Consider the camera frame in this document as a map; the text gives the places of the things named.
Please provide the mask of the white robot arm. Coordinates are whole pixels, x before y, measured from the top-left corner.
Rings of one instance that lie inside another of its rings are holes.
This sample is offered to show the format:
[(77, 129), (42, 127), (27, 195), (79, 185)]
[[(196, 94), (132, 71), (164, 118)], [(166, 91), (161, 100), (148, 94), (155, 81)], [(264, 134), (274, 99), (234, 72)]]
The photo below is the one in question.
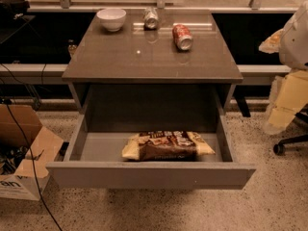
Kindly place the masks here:
[(263, 41), (259, 50), (277, 53), (291, 70), (271, 84), (263, 130), (269, 135), (284, 131), (308, 104), (308, 1), (303, 2), (285, 26)]

